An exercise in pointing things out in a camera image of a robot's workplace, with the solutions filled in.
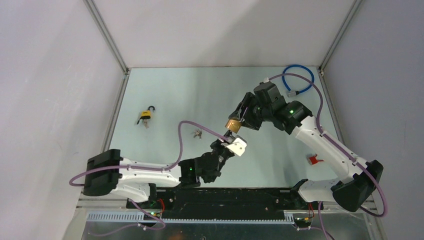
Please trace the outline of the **yellow padlock black shackle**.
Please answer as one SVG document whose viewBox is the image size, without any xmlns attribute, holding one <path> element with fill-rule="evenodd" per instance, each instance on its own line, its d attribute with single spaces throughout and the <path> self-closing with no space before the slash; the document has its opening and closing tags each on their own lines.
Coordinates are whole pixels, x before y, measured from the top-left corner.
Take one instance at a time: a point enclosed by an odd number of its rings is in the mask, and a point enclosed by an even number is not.
<svg viewBox="0 0 424 240">
<path fill-rule="evenodd" d="M 149 120 L 152 118 L 152 113 L 156 111 L 155 106 L 151 105 L 146 110 L 142 111 L 140 114 L 140 120 Z"/>
</svg>

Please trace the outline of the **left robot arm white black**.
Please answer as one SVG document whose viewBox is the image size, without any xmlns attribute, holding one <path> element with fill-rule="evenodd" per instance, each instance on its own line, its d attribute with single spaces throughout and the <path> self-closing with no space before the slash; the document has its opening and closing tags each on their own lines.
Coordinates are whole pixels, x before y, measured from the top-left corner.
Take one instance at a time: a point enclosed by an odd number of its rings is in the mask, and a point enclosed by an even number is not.
<svg viewBox="0 0 424 240">
<path fill-rule="evenodd" d="M 110 149 L 87 161 L 82 193 L 89 197 L 118 195 L 153 208 L 158 202 L 157 188 L 196 188 L 213 183 L 229 158 L 244 154 L 247 142 L 231 131 L 227 141 L 216 140 L 211 151 L 199 157 L 181 160 L 175 167 L 168 164 L 137 162 Z"/>
</svg>

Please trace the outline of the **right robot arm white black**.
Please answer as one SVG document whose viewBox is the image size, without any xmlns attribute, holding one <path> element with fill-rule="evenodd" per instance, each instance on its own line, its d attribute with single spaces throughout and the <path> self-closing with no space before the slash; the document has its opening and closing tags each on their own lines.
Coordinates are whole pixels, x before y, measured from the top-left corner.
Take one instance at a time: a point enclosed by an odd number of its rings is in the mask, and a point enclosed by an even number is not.
<svg viewBox="0 0 424 240">
<path fill-rule="evenodd" d="M 304 209 L 310 202 L 335 202 L 349 212 L 362 207 L 377 189 L 384 167 L 378 160 L 367 161 L 354 154 L 320 125 L 301 102 L 287 102 L 272 82 L 260 83 L 247 92 L 228 117 L 241 126 L 259 130 L 263 122 L 294 136 L 323 158 L 336 174 L 335 179 L 303 179 L 292 190 L 291 204 Z"/>
</svg>

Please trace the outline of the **brass padlock silver shackle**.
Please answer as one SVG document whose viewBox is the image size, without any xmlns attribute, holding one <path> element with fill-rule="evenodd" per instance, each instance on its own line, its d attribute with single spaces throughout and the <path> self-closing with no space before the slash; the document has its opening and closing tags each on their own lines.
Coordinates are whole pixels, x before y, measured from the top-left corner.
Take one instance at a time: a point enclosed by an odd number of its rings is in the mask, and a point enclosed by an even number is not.
<svg viewBox="0 0 424 240">
<path fill-rule="evenodd" d="M 238 133 L 243 124 L 242 115 L 240 112 L 233 112 L 228 116 L 228 121 L 225 124 L 225 127 L 233 132 Z"/>
</svg>

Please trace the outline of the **blue cable lock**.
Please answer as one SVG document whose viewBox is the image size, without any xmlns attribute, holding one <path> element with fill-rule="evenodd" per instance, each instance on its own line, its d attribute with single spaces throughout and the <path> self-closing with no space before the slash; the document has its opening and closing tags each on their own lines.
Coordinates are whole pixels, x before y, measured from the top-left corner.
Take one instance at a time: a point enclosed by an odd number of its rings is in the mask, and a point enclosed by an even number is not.
<svg viewBox="0 0 424 240">
<path fill-rule="evenodd" d="M 295 74 L 308 79 L 311 83 L 314 83 L 316 78 L 313 71 L 304 65 L 292 64 L 287 66 L 283 71 L 283 74 Z M 295 97 L 307 92 L 312 85 L 308 81 L 304 81 L 302 78 L 294 75 L 284 75 L 281 77 L 282 83 L 286 88 L 288 97 Z"/>
</svg>

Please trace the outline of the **silver key bunch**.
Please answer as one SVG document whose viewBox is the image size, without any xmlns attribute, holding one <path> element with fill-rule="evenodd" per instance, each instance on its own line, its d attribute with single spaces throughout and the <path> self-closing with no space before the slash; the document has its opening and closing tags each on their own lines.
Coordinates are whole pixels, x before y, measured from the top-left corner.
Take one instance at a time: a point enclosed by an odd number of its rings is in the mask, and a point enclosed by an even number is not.
<svg viewBox="0 0 424 240">
<path fill-rule="evenodd" d="M 202 134 L 203 134 L 203 131 L 201 129 L 196 129 L 193 132 L 193 138 L 199 138 L 199 139 L 201 139 L 202 138 Z"/>
</svg>

